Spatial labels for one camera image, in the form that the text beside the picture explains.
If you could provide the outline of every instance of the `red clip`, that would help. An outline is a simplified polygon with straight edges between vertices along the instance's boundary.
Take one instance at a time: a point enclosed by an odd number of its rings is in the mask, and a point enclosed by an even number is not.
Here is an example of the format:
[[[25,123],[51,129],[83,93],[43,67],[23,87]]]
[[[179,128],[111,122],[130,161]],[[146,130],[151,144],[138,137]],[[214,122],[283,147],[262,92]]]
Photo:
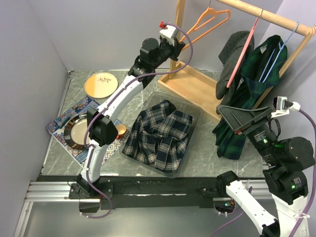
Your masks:
[[[162,29],[166,27],[166,26],[164,25],[164,22],[163,22],[163,21],[160,23],[159,27],[162,28]]]

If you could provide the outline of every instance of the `gray jacket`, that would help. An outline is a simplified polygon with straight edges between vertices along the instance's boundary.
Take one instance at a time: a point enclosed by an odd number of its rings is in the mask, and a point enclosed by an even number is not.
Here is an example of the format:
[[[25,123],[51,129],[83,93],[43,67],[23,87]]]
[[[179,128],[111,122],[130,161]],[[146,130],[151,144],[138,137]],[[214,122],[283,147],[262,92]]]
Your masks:
[[[226,85],[233,73],[233,70],[235,68],[235,65],[239,59],[239,56],[241,54],[241,51],[247,41],[247,38],[249,36],[249,31],[238,31],[234,34],[232,34],[227,43],[225,44],[224,48],[222,49],[221,53],[218,55],[218,58],[221,60],[223,63],[223,71],[221,74],[221,77],[216,84],[216,98],[218,100],[222,100],[221,104],[222,105],[228,105],[233,94],[237,90],[237,87],[240,82],[240,68],[245,61],[245,59],[248,57],[248,55],[253,51],[254,49],[254,44],[255,40],[254,37],[252,36],[251,41],[249,43],[249,46],[247,48],[247,51],[241,61],[241,64],[236,72],[236,75],[230,85],[229,88],[226,88]]]

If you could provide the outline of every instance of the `hanger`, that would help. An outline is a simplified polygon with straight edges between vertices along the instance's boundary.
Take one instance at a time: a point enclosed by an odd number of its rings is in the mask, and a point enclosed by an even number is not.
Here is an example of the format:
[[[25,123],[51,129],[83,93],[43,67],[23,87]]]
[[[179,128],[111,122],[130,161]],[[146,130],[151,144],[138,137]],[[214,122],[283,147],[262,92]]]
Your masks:
[[[257,27],[258,20],[259,20],[259,18],[257,17],[257,19],[255,20],[255,23],[253,24],[253,26],[252,26],[252,28],[251,28],[251,30],[250,30],[250,33],[249,33],[248,38],[247,38],[247,40],[246,40],[246,43],[245,43],[245,45],[244,45],[243,48],[242,48],[241,54],[240,54],[240,56],[239,56],[239,58],[238,58],[238,61],[237,61],[236,65],[235,65],[235,68],[234,68],[234,70],[233,70],[233,73],[231,74],[231,77],[229,78],[229,81],[228,81],[228,83],[227,83],[227,85],[226,85],[226,88],[229,88],[230,85],[232,84],[232,81],[233,81],[233,79],[234,79],[234,77],[235,77],[235,75],[236,75],[236,72],[237,72],[237,70],[238,70],[238,68],[239,68],[239,66],[240,66],[240,63],[241,63],[241,61],[242,61],[242,58],[243,58],[243,56],[245,55],[245,53],[246,53],[246,51],[247,51],[247,48],[248,48],[248,45],[249,45],[249,43],[250,43],[250,41],[251,41],[251,38],[252,38],[252,36],[253,36],[253,33],[255,32],[255,29],[256,29],[256,27]]]
[[[269,74],[270,74],[270,72],[271,72],[273,66],[275,65],[275,63],[276,63],[276,61],[277,61],[277,58],[279,57],[279,55],[280,55],[280,53],[281,53],[281,51],[283,50],[284,46],[286,45],[286,43],[288,42],[288,40],[291,38],[291,36],[294,34],[294,32],[296,31],[296,29],[297,29],[297,27],[298,27],[299,25],[300,25],[300,22],[297,22],[297,25],[296,25],[295,29],[292,31],[292,33],[291,33],[290,36],[287,38],[287,40],[283,43],[282,46],[281,46],[280,43],[278,43],[279,52],[277,53],[276,58],[275,58],[274,62],[272,63],[272,66],[270,67],[270,69],[269,69],[269,71],[268,71],[267,75],[265,76],[265,78],[264,78],[264,80],[263,80],[262,83],[264,83],[264,82],[267,80],[267,78],[268,78],[268,76],[269,76]],[[273,56],[275,50],[276,50],[276,49],[274,49],[274,50],[272,51],[272,53],[271,53],[271,55],[270,55],[270,58],[269,58],[269,60],[268,60],[268,62],[267,62],[267,64],[266,64],[266,66],[265,66],[265,68],[264,68],[264,70],[263,70],[263,72],[262,72],[262,74],[261,74],[261,76],[260,76],[259,82],[261,82],[261,78],[262,78],[263,74],[265,73],[268,64],[270,63],[270,61],[271,61],[271,59],[272,59],[272,56]]]
[[[223,20],[222,22],[218,23],[216,26],[212,27],[211,29],[209,29],[208,31],[204,32],[202,35],[200,35],[199,37],[197,37],[196,39],[194,39],[192,41],[192,43],[198,41],[200,38],[202,38],[203,36],[207,35],[208,33],[210,33],[212,30],[214,30],[215,28],[219,27],[220,25],[222,25],[223,23],[225,23],[226,21],[228,21],[228,19],[231,16],[231,11],[230,10],[221,10],[221,11],[216,11],[214,8],[210,8],[209,6],[207,7],[207,9],[205,10],[205,12],[202,13],[202,15],[199,17],[199,19],[197,20],[197,22],[194,24],[194,26],[192,26],[192,28],[187,32],[187,34],[190,34],[193,31],[197,31],[198,29],[200,29],[201,27],[205,26],[207,23],[211,22],[212,20],[214,20],[218,15],[220,14],[224,14],[227,13],[228,16],[225,20]],[[197,25],[201,22],[201,20],[203,20],[206,16],[208,15],[214,15],[211,19],[207,20],[206,22],[204,22],[203,24],[201,24],[200,26],[197,27]]]

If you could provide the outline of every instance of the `wooden plate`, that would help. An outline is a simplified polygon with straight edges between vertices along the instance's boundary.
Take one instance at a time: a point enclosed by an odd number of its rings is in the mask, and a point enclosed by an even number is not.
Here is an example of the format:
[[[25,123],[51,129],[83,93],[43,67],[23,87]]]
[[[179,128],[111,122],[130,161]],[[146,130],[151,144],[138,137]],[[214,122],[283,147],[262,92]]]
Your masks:
[[[88,78],[84,84],[86,94],[93,98],[105,98],[114,93],[119,83],[110,73],[97,73]]]

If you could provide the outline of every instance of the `marble floor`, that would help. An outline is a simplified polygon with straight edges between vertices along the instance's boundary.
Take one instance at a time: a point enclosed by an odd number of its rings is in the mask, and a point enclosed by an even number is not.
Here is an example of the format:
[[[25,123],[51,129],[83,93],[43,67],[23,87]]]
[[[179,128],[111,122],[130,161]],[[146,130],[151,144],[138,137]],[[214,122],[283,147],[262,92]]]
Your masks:
[[[84,91],[85,81],[94,73],[109,72],[116,76],[119,84],[122,83],[127,71],[75,71],[72,75],[69,88],[62,106],[61,113],[65,112],[77,101],[82,99],[86,93]],[[208,76],[219,79],[220,73],[203,72]],[[155,79],[138,95],[136,95],[120,113],[118,119],[127,127],[132,126],[137,115],[143,107],[143,103],[155,91],[161,91],[157,87]],[[105,99],[97,99],[98,103],[103,103]],[[261,178],[262,160],[255,148],[249,141],[243,149],[240,160],[229,160],[218,158],[216,155],[215,135],[212,133],[216,125],[203,118],[201,124],[197,127],[197,137],[194,145],[188,150],[184,168],[180,171],[181,177],[216,177],[228,170],[234,171],[239,177]],[[64,150],[63,147],[52,139],[48,147],[48,153],[43,165],[42,175],[78,175],[81,172],[81,166]],[[116,152],[101,167],[101,175],[114,176],[160,176],[135,162],[123,158],[119,152]]]

